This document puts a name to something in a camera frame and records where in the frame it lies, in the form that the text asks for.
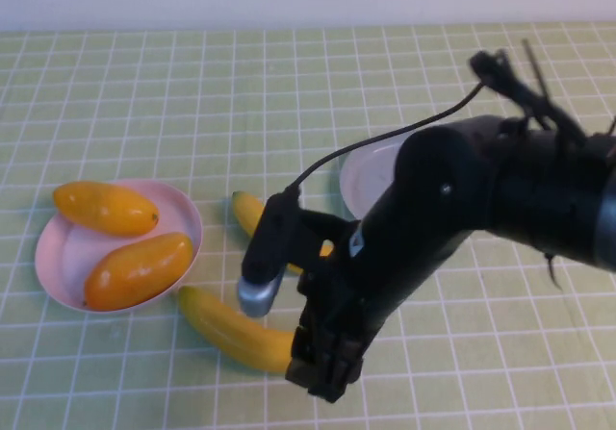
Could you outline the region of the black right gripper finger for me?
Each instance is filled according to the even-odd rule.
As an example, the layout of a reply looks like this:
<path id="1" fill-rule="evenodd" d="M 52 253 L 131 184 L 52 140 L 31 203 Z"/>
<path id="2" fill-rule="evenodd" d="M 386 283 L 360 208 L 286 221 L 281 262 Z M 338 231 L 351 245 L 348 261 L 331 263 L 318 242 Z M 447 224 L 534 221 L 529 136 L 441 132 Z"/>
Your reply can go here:
<path id="1" fill-rule="evenodd" d="M 295 329 L 285 379 L 317 398 L 336 401 L 337 389 L 332 379 L 333 360 L 332 338 L 299 326 Z"/>
<path id="2" fill-rule="evenodd" d="M 363 366 L 364 344 L 361 340 L 342 335 L 334 355 L 334 384 L 346 387 L 355 383 Z"/>

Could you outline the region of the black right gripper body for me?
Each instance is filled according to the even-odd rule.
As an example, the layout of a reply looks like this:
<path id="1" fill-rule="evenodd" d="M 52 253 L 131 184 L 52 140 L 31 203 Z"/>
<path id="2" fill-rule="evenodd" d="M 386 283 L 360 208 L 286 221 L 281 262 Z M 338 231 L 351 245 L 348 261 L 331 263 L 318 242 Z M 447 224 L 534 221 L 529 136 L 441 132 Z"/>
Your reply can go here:
<path id="1" fill-rule="evenodd" d="M 364 218 L 325 259 L 325 273 L 300 276 L 297 289 L 306 304 L 295 351 L 314 353 L 341 338 L 367 347 L 392 311 L 464 239 L 463 230 L 435 220 Z"/>

